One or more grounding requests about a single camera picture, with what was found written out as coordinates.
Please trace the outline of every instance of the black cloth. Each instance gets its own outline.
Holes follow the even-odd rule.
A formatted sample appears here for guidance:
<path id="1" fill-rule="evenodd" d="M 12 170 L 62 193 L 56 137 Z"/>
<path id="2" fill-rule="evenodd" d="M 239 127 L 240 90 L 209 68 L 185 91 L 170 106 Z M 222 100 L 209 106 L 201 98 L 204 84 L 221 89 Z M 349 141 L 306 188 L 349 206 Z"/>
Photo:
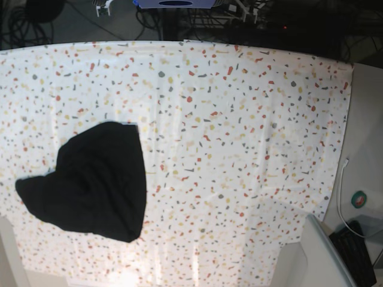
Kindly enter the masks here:
<path id="1" fill-rule="evenodd" d="M 137 126 L 107 122 L 76 135 L 55 172 L 19 179 L 16 190 L 31 214 L 63 230 L 137 239 L 146 205 Z"/>

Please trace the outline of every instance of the terrazzo print tablecloth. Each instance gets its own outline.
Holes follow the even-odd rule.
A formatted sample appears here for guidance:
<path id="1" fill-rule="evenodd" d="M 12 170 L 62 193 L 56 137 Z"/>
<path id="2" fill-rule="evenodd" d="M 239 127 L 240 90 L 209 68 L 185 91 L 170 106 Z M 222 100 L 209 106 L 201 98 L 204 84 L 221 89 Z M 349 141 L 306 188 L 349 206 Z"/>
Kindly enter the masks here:
<path id="1" fill-rule="evenodd" d="M 198 42 L 2 52 L 0 213 L 23 264 L 122 286 L 267 286 L 306 214 L 326 211 L 351 75 L 332 60 Z M 14 189 L 107 120 L 140 131 L 148 200 L 130 244 L 45 224 Z"/>

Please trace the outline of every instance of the white cable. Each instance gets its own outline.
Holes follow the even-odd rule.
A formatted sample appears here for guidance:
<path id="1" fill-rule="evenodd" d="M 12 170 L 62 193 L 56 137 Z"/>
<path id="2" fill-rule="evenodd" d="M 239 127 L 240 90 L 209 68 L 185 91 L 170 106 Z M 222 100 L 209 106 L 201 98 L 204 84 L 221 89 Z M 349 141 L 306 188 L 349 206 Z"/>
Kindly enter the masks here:
<path id="1" fill-rule="evenodd" d="M 354 231 L 346 222 L 346 220 L 343 218 L 343 215 L 342 215 L 342 212 L 341 212 L 341 192 L 342 192 L 342 181 L 343 181 L 343 173 L 345 171 L 345 168 L 347 166 L 349 162 L 349 159 L 346 158 L 345 159 L 345 162 L 343 163 L 343 166 L 342 166 L 342 169 L 341 169 L 341 175 L 339 177 L 339 185 L 338 185 L 338 190 L 337 190 L 337 197 L 336 197 L 336 209 L 338 210 L 338 214 L 339 214 L 339 217 L 341 218 L 341 220 L 343 221 L 343 223 L 346 225 L 346 227 L 349 229 L 349 231 L 351 231 L 352 233 L 354 233 L 355 235 L 361 237 L 361 238 L 368 238 L 368 237 L 371 237 L 371 236 L 374 236 L 376 234 L 378 234 L 379 232 L 383 231 L 383 230 L 378 230 L 372 234 L 369 234 L 369 235 L 361 235 L 359 234 L 358 232 Z"/>

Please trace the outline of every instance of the speckled fabric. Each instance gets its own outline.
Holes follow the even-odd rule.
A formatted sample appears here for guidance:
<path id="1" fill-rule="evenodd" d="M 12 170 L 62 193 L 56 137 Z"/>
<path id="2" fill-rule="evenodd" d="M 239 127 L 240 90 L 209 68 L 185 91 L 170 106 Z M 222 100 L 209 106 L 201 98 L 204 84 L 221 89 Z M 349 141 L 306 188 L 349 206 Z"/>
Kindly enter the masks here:
<path id="1" fill-rule="evenodd" d="M 323 219 L 351 76 L 332 60 L 198 42 L 1 52 L 0 213 L 24 266 L 124 286 L 267 286 L 306 214 Z M 14 190 L 106 120 L 140 131 L 148 199 L 130 244 L 44 224 Z"/>

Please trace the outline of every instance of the white sheet with colorful speckles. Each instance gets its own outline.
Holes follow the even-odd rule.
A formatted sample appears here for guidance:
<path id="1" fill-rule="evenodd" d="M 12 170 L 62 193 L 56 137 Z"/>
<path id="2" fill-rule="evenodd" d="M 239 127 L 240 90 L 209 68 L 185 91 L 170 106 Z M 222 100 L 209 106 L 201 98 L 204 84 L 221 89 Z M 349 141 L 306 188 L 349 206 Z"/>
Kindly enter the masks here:
<path id="1" fill-rule="evenodd" d="M 0 53 L 0 213 L 24 266 L 123 286 L 266 286 L 305 216 L 323 219 L 352 66 L 198 42 L 51 45 Z M 17 178 L 68 139 L 137 123 L 148 199 L 130 244 L 30 215 Z"/>

